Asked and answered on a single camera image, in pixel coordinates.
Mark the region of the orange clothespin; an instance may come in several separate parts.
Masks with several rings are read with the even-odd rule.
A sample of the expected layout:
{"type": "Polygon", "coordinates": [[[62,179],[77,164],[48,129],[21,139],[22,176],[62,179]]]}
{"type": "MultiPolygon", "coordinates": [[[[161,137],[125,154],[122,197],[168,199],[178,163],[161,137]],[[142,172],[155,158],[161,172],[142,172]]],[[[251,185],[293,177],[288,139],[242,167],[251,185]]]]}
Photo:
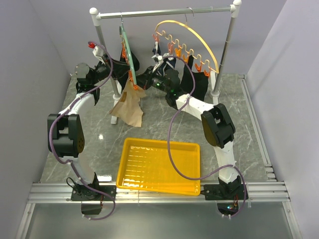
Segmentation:
{"type": "Polygon", "coordinates": [[[136,85],[136,84],[133,84],[133,89],[135,90],[135,91],[137,91],[139,88],[138,88],[138,85],[136,85]]]}

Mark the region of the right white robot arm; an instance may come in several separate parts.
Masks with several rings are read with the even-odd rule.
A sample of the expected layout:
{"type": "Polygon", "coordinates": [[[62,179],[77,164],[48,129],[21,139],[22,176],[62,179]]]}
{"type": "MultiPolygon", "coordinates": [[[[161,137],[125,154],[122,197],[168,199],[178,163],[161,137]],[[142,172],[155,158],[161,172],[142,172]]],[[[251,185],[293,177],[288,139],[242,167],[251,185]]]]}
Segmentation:
{"type": "Polygon", "coordinates": [[[178,71],[166,70],[163,75],[148,67],[137,75],[137,85],[145,90],[157,88],[166,93],[167,104],[178,113],[185,112],[199,119],[207,142],[213,146],[218,168],[210,173],[218,173],[218,186],[208,189],[208,195],[213,200],[246,200],[248,192],[243,175],[236,167],[233,152],[235,126],[223,104],[209,104],[193,96],[197,77],[202,73],[194,73],[189,66],[184,67],[183,80],[188,80],[191,91],[188,93],[181,86],[178,71]]]}

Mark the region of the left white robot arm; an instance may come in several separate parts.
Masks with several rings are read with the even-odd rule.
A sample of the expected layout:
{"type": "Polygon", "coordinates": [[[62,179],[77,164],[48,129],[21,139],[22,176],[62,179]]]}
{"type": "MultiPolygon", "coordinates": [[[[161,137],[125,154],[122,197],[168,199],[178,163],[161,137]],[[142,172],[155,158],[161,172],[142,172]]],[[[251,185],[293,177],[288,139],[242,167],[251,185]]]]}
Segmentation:
{"type": "Polygon", "coordinates": [[[103,200],[105,197],[111,201],[113,197],[102,191],[96,173],[80,157],[85,147],[81,117],[98,103],[101,86],[110,78],[125,83],[129,69],[124,58],[115,60],[107,55],[103,55],[94,67],[78,64],[75,67],[75,99],[67,108],[47,118],[49,151],[59,163],[72,169],[77,179],[67,178],[67,185],[84,201],[103,200]]]}

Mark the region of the green arched clip hanger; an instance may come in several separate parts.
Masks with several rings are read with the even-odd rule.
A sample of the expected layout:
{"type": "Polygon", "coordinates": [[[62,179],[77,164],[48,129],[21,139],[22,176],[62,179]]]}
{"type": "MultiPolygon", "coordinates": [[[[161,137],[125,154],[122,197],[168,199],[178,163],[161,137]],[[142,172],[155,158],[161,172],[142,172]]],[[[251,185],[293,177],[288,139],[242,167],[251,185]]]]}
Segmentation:
{"type": "Polygon", "coordinates": [[[132,84],[137,85],[133,57],[132,57],[132,53],[130,50],[129,41],[128,41],[125,29],[124,29],[124,21],[123,21],[122,13],[120,13],[120,17],[121,17],[121,25],[119,27],[119,31],[120,31],[120,37],[122,39],[122,55],[121,56],[123,58],[125,58],[126,63],[128,63],[128,65],[130,67],[128,80],[132,84]]]}

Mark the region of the beige boxer underwear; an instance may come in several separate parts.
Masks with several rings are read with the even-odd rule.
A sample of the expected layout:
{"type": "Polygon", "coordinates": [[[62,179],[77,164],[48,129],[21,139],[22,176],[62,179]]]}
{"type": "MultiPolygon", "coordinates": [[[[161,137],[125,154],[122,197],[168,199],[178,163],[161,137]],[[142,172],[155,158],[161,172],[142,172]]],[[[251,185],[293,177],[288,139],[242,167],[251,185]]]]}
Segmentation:
{"type": "Polygon", "coordinates": [[[127,81],[122,96],[109,114],[119,117],[126,124],[133,127],[142,126],[143,111],[140,108],[140,100],[146,96],[145,90],[137,86],[136,90],[131,81],[127,81]]]}

